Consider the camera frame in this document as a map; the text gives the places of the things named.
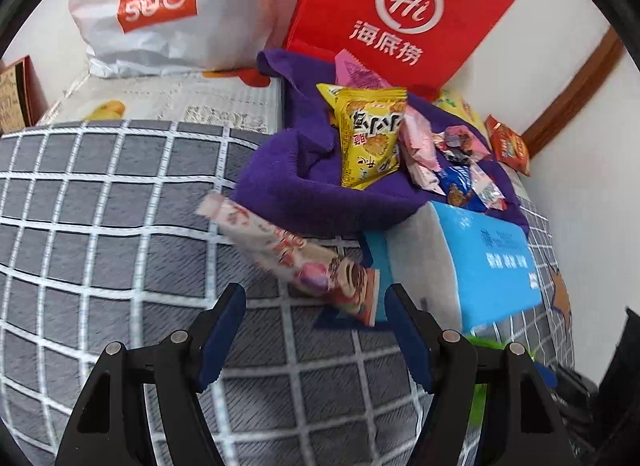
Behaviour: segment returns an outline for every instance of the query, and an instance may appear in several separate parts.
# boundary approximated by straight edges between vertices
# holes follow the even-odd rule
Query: checkered tablecloth
[[[0,140],[0,416],[35,466],[50,465],[104,346],[158,342],[231,281],[247,312],[221,378],[200,404],[227,465],[405,464],[430,398],[392,334],[321,331],[321,309],[257,269],[193,214],[227,194],[267,136],[187,123],[82,123]],[[550,309],[548,222],[524,201],[544,305],[476,335],[573,363]],[[362,257],[353,237],[322,240]],[[171,459],[145,390],[159,465]],[[461,464],[472,464],[470,429]]]

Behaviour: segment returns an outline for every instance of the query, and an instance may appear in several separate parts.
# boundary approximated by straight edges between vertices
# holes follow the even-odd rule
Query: purple fabric bag
[[[316,89],[316,83],[335,82],[335,66],[271,49],[258,54],[258,68],[288,83],[286,129],[264,143],[244,168],[233,195],[239,204],[289,231],[333,237],[387,229],[427,201],[446,202],[442,195],[414,186],[404,168],[364,191],[342,188],[338,132],[329,125],[328,105]],[[431,122],[433,131],[464,125],[485,142],[475,128],[455,115],[413,94],[408,102]],[[450,165],[440,153],[438,161],[443,167]],[[521,226],[528,235],[529,224],[505,171],[494,160],[479,165],[498,185],[508,206],[505,211],[489,210],[488,214]]]

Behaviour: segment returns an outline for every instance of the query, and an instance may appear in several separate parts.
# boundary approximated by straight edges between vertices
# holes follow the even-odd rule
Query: yellow snack package
[[[460,119],[475,127],[484,135],[485,139],[489,140],[489,133],[486,131],[484,122],[459,93],[442,89],[438,94],[438,99],[433,104],[445,112],[457,115]]]
[[[342,90],[344,87],[339,84],[318,83],[316,84],[316,88],[332,110],[335,110],[335,98],[338,94],[338,90]],[[338,122],[335,118],[335,112],[329,112],[329,123],[331,123],[331,126],[338,126]]]
[[[363,190],[398,169],[398,131],[405,109],[405,88],[338,90],[343,187]]]

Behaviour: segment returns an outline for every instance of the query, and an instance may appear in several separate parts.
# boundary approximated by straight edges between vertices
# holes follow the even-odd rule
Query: wooden trim
[[[623,52],[624,45],[620,37],[613,27],[609,27],[600,45],[593,51],[569,86],[524,132],[522,139],[529,148],[530,157],[540,153],[591,100],[593,94],[602,86],[622,57]]]

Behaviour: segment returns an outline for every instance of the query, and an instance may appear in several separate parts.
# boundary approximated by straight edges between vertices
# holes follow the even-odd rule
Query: orange snack package
[[[493,115],[487,117],[485,125],[496,160],[529,177],[529,150],[522,137]]]

